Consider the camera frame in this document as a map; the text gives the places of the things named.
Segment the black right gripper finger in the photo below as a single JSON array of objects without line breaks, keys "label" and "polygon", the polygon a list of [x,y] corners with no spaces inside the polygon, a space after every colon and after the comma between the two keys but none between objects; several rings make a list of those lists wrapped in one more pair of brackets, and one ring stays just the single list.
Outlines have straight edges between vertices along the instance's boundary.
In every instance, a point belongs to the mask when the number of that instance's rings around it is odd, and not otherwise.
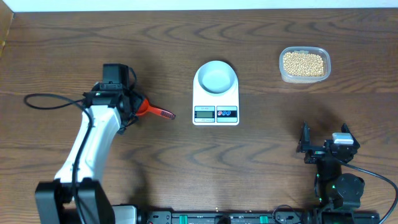
[{"label": "black right gripper finger", "polygon": [[302,125],[302,133],[297,146],[297,152],[306,153],[311,146],[310,143],[310,128],[307,122]]},{"label": "black right gripper finger", "polygon": [[343,123],[343,125],[341,126],[341,132],[342,133],[348,133],[348,134],[351,133],[351,131],[349,130],[349,127],[348,127],[348,125],[346,123]]}]

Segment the red measuring scoop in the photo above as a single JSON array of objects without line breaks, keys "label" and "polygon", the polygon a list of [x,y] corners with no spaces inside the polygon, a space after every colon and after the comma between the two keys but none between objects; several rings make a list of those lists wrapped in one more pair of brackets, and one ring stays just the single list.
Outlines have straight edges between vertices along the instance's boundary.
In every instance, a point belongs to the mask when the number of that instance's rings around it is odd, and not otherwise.
[{"label": "red measuring scoop", "polygon": [[167,110],[164,110],[162,108],[158,108],[155,106],[152,106],[149,103],[149,100],[147,98],[144,99],[142,104],[140,105],[138,111],[136,112],[137,116],[144,116],[146,113],[152,113],[154,115],[166,118],[166,119],[175,119],[175,115]]}]

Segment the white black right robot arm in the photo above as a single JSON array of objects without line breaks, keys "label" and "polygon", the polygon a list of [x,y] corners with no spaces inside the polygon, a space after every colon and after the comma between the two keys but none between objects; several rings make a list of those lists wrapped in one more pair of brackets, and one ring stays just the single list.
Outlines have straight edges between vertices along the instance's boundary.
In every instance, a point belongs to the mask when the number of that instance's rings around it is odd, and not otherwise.
[{"label": "white black right robot arm", "polygon": [[343,173],[341,166],[347,165],[359,148],[346,124],[322,146],[311,143],[310,128],[307,123],[302,125],[297,150],[305,154],[304,163],[317,167],[314,192],[320,199],[319,206],[308,212],[306,223],[355,222],[354,210],[361,205],[365,183],[354,174]]}]

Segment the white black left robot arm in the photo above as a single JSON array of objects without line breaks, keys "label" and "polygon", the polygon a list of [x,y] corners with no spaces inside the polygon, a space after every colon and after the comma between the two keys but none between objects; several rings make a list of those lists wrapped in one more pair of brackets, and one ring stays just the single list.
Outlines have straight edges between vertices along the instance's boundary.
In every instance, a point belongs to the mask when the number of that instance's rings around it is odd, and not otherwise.
[{"label": "white black left robot arm", "polygon": [[41,223],[137,223],[133,205],[111,205],[101,179],[112,141],[137,122],[143,97],[130,82],[136,74],[120,63],[103,66],[103,80],[68,100],[82,111],[80,130],[62,168],[51,182],[40,182],[35,202]]}]

